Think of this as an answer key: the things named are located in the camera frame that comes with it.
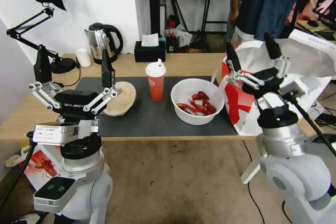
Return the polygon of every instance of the wooden bowl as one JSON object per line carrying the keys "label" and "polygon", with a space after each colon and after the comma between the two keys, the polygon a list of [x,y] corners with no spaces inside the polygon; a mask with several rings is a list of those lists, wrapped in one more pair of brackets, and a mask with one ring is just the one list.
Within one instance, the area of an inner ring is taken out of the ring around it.
{"label": "wooden bowl", "polygon": [[117,82],[115,86],[121,88],[122,93],[112,99],[103,111],[106,115],[112,117],[124,115],[132,107],[137,97],[135,87],[131,83]]}

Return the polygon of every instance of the black desk lamp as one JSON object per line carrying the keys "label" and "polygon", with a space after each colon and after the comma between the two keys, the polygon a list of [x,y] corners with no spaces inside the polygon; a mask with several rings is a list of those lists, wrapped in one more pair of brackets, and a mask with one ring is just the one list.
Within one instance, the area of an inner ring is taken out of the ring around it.
{"label": "black desk lamp", "polygon": [[[54,14],[54,9],[52,7],[49,6],[49,4],[54,4],[56,7],[66,11],[66,4],[67,4],[67,0],[36,0],[37,2],[40,2],[42,4],[42,6],[45,7],[44,10],[42,10],[41,12],[39,12],[38,14],[36,14],[35,16],[32,16],[31,18],[29,18],[28,20],[24,21],[23,23],[19,24],[18,26],[7,30],[7,35],[13,39],[16,39],[36,50],[38,50],[38,56],[39,57],[46,57],[50,56],[51,58],[53,58],[53,62],[51,64],[51,70],[53,73],[55,74],[63,74],[66,72],[71,71],[72,69],[74,69],[76,67],[76,62],[71,59],[71,58],[61,58],[58,56],[58,53],[52,50],[41,50],[41,46],[38,46],[24,38],[21,37],[21,35],[27,31],[29,31],[30,29],[33,29],[34,27],[38,26],[39,24],[43,23],[44,21],[48,20],[49,18],[53,17]],[[42,15],[42,14],[47,14],[48,16],[40,21],[38,21],[35,24],[31,24],[31,25],[26,25],[26,23],[28,23],[29,21],[32,21],[33,19],[37,18],[38,16]]]}

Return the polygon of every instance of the white paper bag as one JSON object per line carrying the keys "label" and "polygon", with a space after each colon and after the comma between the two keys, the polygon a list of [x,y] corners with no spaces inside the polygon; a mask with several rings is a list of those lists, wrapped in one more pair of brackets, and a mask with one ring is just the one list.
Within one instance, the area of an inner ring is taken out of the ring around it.
{"label": "white paper bag", "polygon": [[[316,88],[298,99],[299,105],[308,111],[331,78],[336,75],[336,45],[298,30],[294,30],[288,39],[276,41],[280,45],[282,55],[290,57],[291,63],[288,76],[281,86],[302,76],[314,76],[310,79],[316,83]],[[261,41],[244,42],[236,48],[236,52],[244,72],[253,74],[273,66],[266,46]],[[257,123],[260,113],[254,97],[228,83],[225,76],[229,74],[225,56],[220,88],[223,90],[229,118],[239,135],[259,135],[262,132]],[[289,108],[302,118],[292,104]]]}

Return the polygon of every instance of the white cup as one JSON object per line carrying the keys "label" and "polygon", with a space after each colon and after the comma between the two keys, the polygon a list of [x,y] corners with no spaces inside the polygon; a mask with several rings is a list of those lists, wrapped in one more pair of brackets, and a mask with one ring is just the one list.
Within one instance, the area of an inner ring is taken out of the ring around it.
{"label": "white cup", "polygon": [[91,65],[90,55],[85,48],[76,50],[75,54],[81,67],[88,67]]}

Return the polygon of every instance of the cup lid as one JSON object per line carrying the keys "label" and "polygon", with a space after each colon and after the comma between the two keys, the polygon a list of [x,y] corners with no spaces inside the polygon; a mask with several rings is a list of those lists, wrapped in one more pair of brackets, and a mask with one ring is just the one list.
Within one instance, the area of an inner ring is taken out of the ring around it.
{"label": "cup lid", "polygon": [[166,74],[166,67],[162,63],[161,59],[157,59],[157,62],[152,62],[146,67],[146,74],[149,77],[161,77]]}

